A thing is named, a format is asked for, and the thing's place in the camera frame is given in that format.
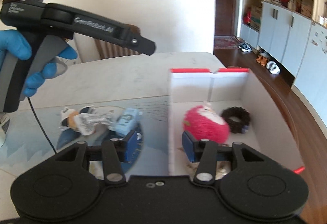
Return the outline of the blue gloved left hand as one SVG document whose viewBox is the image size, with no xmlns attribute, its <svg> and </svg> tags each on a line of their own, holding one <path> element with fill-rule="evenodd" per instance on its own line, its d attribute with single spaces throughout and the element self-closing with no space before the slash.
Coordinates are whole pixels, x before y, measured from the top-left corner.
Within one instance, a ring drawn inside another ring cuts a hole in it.
<svg viewBox="0 0 327 224">
<path fill-rule="evenodd" d="M 24 36 L 17 30 L 1 30 L 1 69 L 7 53 L 25 61 L 32 56 L 32 48 Z M 52 60 L 44 68 L 32 74 L 26 80 L 24 95 L 32 97 L 45 80 L 54 78 L 57 74 L 57 62 Z"/>
</svg>

